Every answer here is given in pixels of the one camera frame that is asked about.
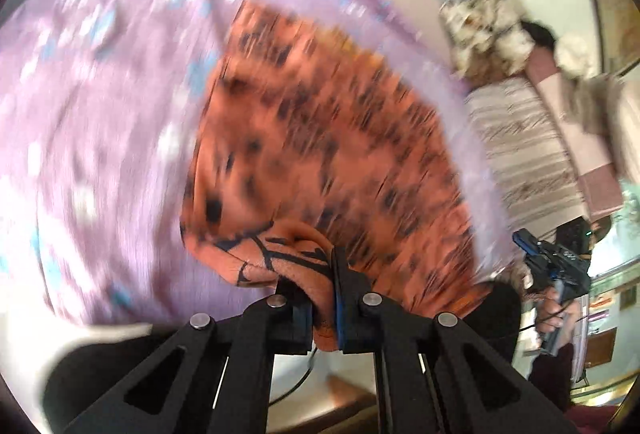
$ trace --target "orange towel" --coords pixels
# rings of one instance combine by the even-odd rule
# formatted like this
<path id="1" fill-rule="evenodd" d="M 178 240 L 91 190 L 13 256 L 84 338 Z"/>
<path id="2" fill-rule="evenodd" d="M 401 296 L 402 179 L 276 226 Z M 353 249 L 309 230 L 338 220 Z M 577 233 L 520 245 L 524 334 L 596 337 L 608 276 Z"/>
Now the orange towel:
<path id="1" fill-rule="evenodd" d="M 246 0 L 213 72 L 181 231 L 238 286 L 284 276 L 335 348 L 328 257 L 423 315 L 472 311 L 472 233 L 433 107 L 338 30 Z"/>

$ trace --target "purple patterned fabric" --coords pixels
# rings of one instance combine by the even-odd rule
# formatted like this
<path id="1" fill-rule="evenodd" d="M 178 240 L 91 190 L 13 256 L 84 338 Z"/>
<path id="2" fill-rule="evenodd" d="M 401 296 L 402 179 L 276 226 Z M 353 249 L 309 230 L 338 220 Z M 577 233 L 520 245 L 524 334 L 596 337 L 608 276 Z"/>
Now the purple patterned fabric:
<path id="1" fill-rule="evenodd" d="M 242 0 L 28 0 L 0 29 L 0 271 L 84 323 L 241 312 L 270 289 L 184 250 L 184 180 L 207 75 Z M 382 0 L 266 0 L 338 25 L 440 112 L 476 233 L 478 278 L 513 258 L 466 87 Z"/>

